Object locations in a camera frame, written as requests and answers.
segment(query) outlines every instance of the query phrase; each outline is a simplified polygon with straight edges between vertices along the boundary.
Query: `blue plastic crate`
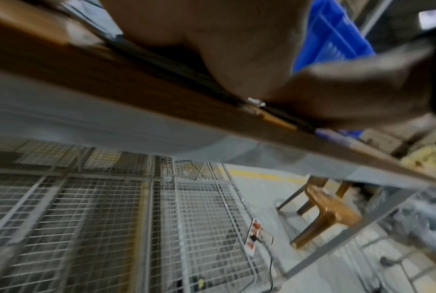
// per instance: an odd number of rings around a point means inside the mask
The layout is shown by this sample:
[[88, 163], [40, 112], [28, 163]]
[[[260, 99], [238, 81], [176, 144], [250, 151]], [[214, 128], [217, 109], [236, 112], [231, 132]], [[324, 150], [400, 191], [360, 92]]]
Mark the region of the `blue plastic crate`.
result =
[[[294, 72], [318, 62], [354, 59], [374, 55], [369, 42], [335, 0], [316, 0], [311, 6], [303, 48], [294, 64]], [[358, 138], [362, 130], [341, 130]]]

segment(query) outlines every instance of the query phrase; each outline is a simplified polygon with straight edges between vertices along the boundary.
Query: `wire mesh cage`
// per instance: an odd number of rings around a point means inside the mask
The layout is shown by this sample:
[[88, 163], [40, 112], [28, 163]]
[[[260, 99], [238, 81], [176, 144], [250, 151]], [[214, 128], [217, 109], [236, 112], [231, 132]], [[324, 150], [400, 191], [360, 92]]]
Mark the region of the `wire mesh cage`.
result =
[[267, 284], [237, 191], [218, 164], [0, 136], [0, 292]]

